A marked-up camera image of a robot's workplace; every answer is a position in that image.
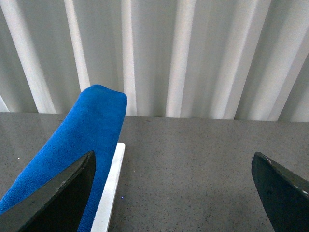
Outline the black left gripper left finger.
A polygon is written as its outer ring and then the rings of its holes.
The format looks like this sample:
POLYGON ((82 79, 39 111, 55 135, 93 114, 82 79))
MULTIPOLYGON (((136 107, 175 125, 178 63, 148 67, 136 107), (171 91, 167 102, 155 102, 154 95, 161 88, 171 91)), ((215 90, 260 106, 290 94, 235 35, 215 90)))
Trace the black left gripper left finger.
POLYGON ((2 232, 75 232, 96 171, 89 151, 33 194, 0 216, 2 232))

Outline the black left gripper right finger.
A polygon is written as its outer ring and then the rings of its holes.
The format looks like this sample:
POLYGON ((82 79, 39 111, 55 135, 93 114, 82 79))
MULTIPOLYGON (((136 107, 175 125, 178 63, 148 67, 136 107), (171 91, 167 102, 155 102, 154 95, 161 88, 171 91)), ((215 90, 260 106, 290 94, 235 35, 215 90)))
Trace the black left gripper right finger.
POLYGON ((309 182, 260 152, 252 176, 268 219, 276 232, 309 230, 309 182))

